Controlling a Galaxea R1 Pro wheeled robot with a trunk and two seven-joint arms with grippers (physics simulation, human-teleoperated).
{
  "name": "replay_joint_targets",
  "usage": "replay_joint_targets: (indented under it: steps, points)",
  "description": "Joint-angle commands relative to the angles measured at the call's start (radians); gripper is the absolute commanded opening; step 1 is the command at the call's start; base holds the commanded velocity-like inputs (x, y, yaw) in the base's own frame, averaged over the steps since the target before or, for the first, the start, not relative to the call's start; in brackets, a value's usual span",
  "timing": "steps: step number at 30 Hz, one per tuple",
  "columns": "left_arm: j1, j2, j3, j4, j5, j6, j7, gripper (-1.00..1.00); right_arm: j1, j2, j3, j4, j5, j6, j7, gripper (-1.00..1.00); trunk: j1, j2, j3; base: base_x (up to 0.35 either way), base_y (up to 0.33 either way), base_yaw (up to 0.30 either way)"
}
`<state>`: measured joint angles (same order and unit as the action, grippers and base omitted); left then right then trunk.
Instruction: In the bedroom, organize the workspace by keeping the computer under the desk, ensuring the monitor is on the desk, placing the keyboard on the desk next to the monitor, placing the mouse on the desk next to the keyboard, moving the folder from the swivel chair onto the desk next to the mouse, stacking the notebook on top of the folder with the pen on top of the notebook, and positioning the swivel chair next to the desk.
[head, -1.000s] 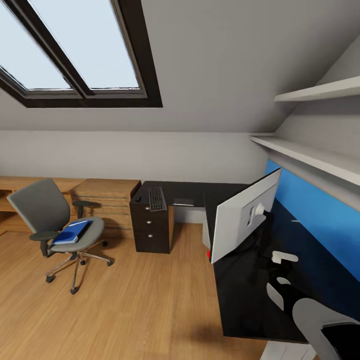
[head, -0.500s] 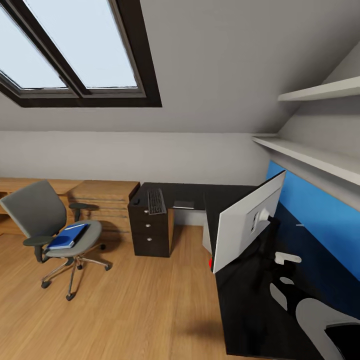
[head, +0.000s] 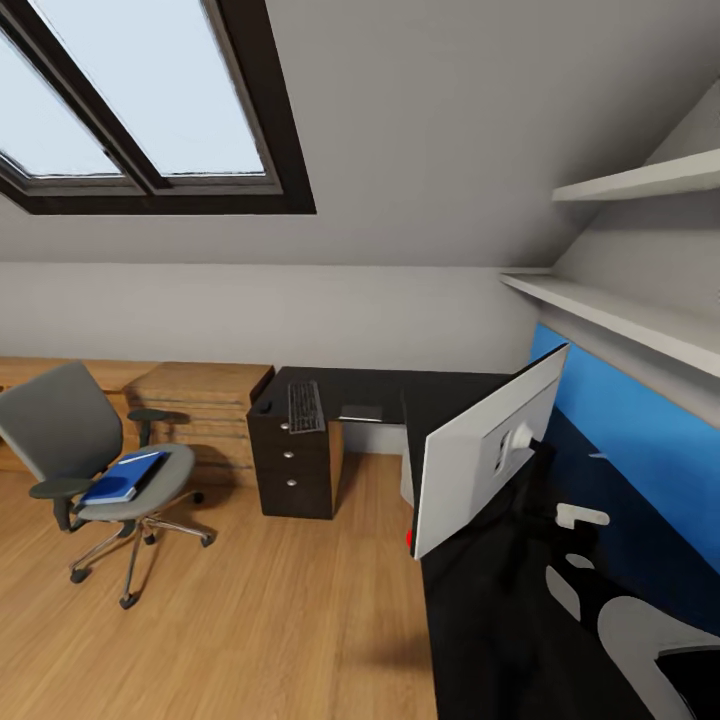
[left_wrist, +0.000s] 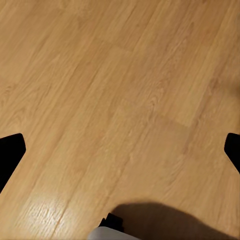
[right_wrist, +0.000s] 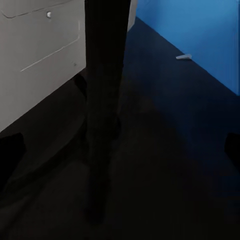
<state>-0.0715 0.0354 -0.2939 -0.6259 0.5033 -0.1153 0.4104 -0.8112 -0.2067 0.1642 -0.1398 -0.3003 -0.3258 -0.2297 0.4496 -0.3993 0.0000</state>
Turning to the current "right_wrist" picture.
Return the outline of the monitor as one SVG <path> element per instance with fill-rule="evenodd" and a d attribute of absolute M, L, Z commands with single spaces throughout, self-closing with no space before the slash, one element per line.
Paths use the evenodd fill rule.
<path fill-rule="evenodd" d="M 117 117 L 127 33 L 138 0 L 0 0 L 0 133 L 75 77 L 87 114 L 56 155 L 5 185 L 5 198 L 51 171 L 70 153 L 109 165 L 122 130 Z M 86 80 L 80 72 L 86 68 Z M 89 143 L 82 141 L 87 130 Z"/>

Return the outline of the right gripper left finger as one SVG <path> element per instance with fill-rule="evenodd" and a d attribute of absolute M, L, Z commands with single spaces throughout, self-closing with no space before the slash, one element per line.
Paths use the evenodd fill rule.
<path fill-rule="evenodd" d="M 0 193 L 26 152 L 23 135 L 0 138 Z"/>

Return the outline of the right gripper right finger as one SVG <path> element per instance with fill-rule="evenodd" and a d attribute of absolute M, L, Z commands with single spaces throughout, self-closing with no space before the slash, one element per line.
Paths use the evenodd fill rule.
<path fill-rule="evenodd" d="M 237 168 L 240 173 L 240 135 L 235 133 L 229 133 L 225 145 L 224 151 Z"/>

